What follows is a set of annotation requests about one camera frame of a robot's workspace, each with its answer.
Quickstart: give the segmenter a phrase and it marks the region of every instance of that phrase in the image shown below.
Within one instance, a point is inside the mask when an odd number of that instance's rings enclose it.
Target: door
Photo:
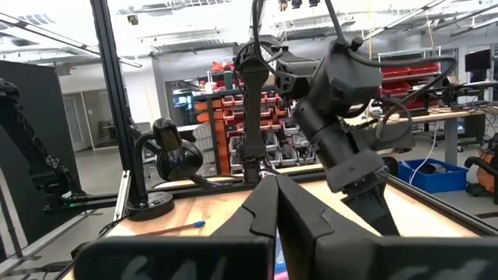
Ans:
[[[91,146],[82,129],[83,125],[86,125],[86,122],[81,120],[78,114],[78,97],[81,98],[78,94],[64,96],[65,115],[68,119],[72,150],[74,152],[81,151]]]

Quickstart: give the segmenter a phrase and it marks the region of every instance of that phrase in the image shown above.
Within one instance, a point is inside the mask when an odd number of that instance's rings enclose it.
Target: blue storage box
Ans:
[[[420,163],[423,163],[423,159],[406,160],[405,163],[407,163],[410,167],[407,167],[402,162],[399,162],[398,177],[406,183],[409,183],[412,171],[415,170]],[[435,174],[417,172],[412,181],[413,186],[418,187],[430,194],[445,191],[462,191],[465,189],[467,185],[467,169],[454,166],[437,159],[428,159],[426,163],[439,164],[444,167],[446,172]]]

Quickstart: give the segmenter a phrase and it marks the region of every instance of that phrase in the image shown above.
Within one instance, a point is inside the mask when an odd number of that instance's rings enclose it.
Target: screen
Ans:
[[[465,71],[490,69],[491,68],[491,50],[475,51],[465,55]]]

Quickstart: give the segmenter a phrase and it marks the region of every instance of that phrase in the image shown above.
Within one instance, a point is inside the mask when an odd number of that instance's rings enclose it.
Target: desk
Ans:
[[[457,119],[459,117],[468,117],[485,114],[482,110],[472,111],[451,111],[450,108],[430,108],[430,113],[426,116],[413,117],[414,124],[425,124],[434,121],[444,121],[444,161],[457,165],[458,159],[458,128]],[[361,124],[366,120],[353,118],[345,120],[349,124]],[[388,123],[396,124],[408,121],[407,118],[400,118],[398,114],[393,114]]]
[[[297,170],[312,170],[320,165],[290,167],[279,170],[281,173]],[[227,180],[227,178],[212,178],[212,181]],[[191,184],[189,180],[170,182],[161,185],[160,188],[167,190],[168,187]],[[376,233],[356,213],[344,205],[340,199],[343,194],[333,194],[325,181],[301,184],[312,195],[322,200],[334,210],[351,219],[358,225]],[[244,202],[251,191],[239,191],[229,194],[215,194],[196,198],[178,199],[175,201],[175,209],[157,219],[146,222],[133,222],[124,220],[115,226],[107,236],[133,236],[140,233],[148,233],[174,226],[182,226],[188,223],[204,220],[205,226],[200,229],[185,229],[179,232],[167,234],[168,236],[208,236],[221,226]],[[425,206],[421,202],[396,190],[388,185],[384,194],[389,204],[393,218],[403,236],[477,236],[472,231],[458,225],[451,219]],[[70,271],[64,280],[73,280]]]

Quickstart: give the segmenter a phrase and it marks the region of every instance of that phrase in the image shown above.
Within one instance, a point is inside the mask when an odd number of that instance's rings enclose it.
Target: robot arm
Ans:
[[[58,207],[70,198],[86,196],[61,160],[44,148],[21,109],[19,90],[0,79],[0,125],[30,164],[30,179],[37,188],[45,190],[48,206]]]

